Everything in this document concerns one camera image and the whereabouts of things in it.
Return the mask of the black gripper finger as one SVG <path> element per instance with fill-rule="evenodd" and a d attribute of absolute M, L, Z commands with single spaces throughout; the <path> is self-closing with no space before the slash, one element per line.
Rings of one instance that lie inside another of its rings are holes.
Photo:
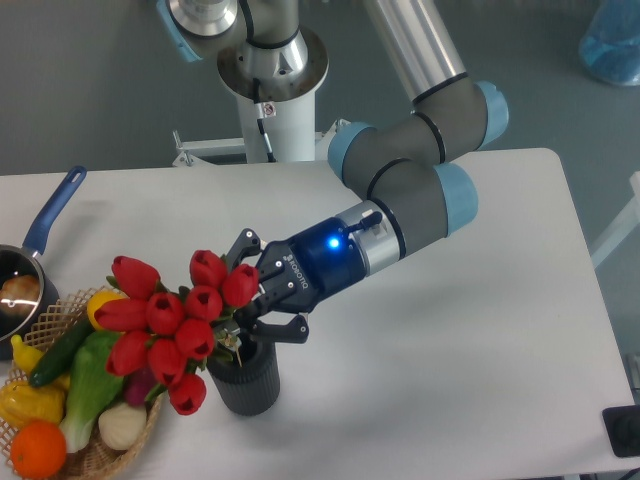
<path fill-rule="evenodd" d="M 253 229 L 243 229 L 224 255 L 227 272 L 231 273 L 245 258 L 260 255 L 266 245 Z"/>
<path fill-rule="evenodd" d="M 257 311 L 246 307 L 235 311 L 234 321 L 254 342 L 304 344 L 309 337 L 306 314 L 296 314 L 286 324 L 268 324 L 259 319 Z"/>

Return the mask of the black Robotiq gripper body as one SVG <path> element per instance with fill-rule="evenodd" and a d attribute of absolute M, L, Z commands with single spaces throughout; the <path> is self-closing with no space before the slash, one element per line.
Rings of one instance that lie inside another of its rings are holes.
<path fill-rule="evenodd" d="M 264 315 L 309 313 L 318 303 L 365 278 L 367 268 L 352 228 L 331 217 L 285 240 L 267 244 L 256 267 Z"/>

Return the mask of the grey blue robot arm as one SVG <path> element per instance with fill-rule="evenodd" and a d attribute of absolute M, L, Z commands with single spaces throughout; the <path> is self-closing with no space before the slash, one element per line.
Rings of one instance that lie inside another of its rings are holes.
<path fill-rule="evenodd" d="M 379 130 L 337 121 L 315 127 L 315 93 L 328 71 L 319 37 L 294 1 L 160 1 L 181 56 L 213 57 L 235 96 L 238 139 L 178 142 L 184 160 L 243 153 L 250 163 L 325 159 L 359 203 L 281 241 L 244 231 L 232 265 L 257 258 L 259 293 L 221 324 L 228 335 L 302 343 L 307 315 L 325 299 L 450 236 L 477 214 L 462 155 L 498 138 L 509 111 L 491 83 L 473 82 L 430 1 L 369 1 L 367 12 L 412 103 Z"/>

